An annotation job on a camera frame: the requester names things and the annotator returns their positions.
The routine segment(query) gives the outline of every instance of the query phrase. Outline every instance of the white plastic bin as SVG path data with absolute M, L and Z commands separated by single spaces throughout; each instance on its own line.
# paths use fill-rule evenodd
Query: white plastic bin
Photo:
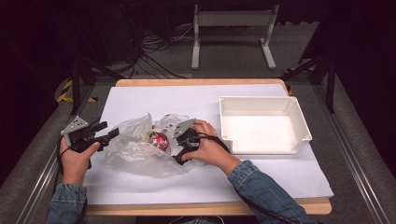
M 233 154 L 295 154 L 312 140 L 295 97 L 223 96 L 219 107 Z

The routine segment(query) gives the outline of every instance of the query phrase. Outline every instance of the blue denim shirt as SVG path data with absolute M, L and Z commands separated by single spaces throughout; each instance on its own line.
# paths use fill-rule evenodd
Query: blue denim shirt
M 262 173 L 251 161 L 243 161 L 237 165 L 228 176 L 228 180 L 240 195 L 262 208 L 297 223 L 317 223 L 306 215 L 305 210 L 273 178 Z M 87 189 L 84 187 L 60 184 L 49 203 L 46 223 L 76 223 L 83 210 L 86 193 Z M 250 209 L 260 223 L 279 223 L 277 219 L 268 217 L 254 208 Z

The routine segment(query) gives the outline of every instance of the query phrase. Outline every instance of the wooden table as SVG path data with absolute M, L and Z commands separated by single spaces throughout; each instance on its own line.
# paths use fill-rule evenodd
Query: wooden table
M 122 79 L 116 87 L 142 86 L 197 86 L 238 84 L 280 84 L 285 92 L 285 83 L 276 78 L 216 78 L 216 79 Z M 327 215 L 332 211 L 328 198 L 298 199 L 307 214 Z M 89 216 L 246 216 L 254 215 L 243 202 L 236 203 L 188 203 L 158 205 L 89 205 Z

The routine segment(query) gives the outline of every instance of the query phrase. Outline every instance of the gray carpet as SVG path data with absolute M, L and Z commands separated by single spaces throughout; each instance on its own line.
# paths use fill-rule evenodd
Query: gray carpet
M 241 33 L 224 28 L 204 30 L 201 36 L 200 68 L 196 71 L 191 70 L 192 41 L 190 39 L 175 44 L 167 50 L 148 53 L 148 55 L 171 72 L 187 77 L 280 77 L 285 69 L 298 66 L 297 62 L 316 26 L 316 24 L 287 24 L 275 27 L 270 41 L 270 49 L 276 62 L 274 71 L 268 70 L 266 66 L 262 50 L 258 45 L 258 38 L 263 31 L 257 28 L 248 28 Z M 155 63 L 151 65 L 144 61 L 138 63 L 140 67 L 135 67 L 134 78 L 153 77 L 150 74 L 166 78 L 151 67 Z M 341 144 L 325 110 L 320 105 L 320 99 L 314 93 L 314 88 L 306 81 L 306 75 L 302 74 L 288 80 L 287 84 L 291 85 L 294 95 L 299 99 L 313 135 L 312 148 L 334 191 L 334 197 L 331 198 L 332 212 L 327 216 L 313 216 L 313 218 L 323 223 L 375 223 L 369 206 L 358 188 L 356 176 L 350 171 Z M 109 82 L 98 82 L 92 96 L 98 97 L 99 101 L 86 104 L 81 114 L 84 119 L 93 121 L 100 118 L 110 90 L 109 85 Z M 347 141 L 389 223 L 396 223 L 396 181 L 379 157 L 338 79 L 334 96 L 335 117 L 339 120 Z M 55 148 L 60 130 L 69 119 L 71 109 L 70 103 L 60 103 L 2 186 L 0 223 L 17 221 L 50 153 Z M 38 207 L 32 213 L 31 223 L 44 222 L 54 179 L 51 179 L 43 198 L 38 202 Z M 90 217 L 90 221 L 134 223 L 135 218 Z

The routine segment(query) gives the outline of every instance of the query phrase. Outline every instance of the white sheet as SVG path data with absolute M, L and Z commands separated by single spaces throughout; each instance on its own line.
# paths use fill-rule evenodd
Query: white sheet
M 285 96 L 279 84 L 175 87 L 115 87 L 108 95 L 101 121 L 108 128 L 150 113 L 153 120 L 166 114 L 188 115 L 209 121 L 220 133 L 220 96 Z M 105 152 L 95 153 L 86 174 L 90 204 L 212 203 L 240 201 L 225 174 L 213 166 L 197 167 L 184 175 L 154 178 L 113 170 Z M 295 199 L 333 196 L 309 144 L 296 155 L 245 156 L 270 175 Z

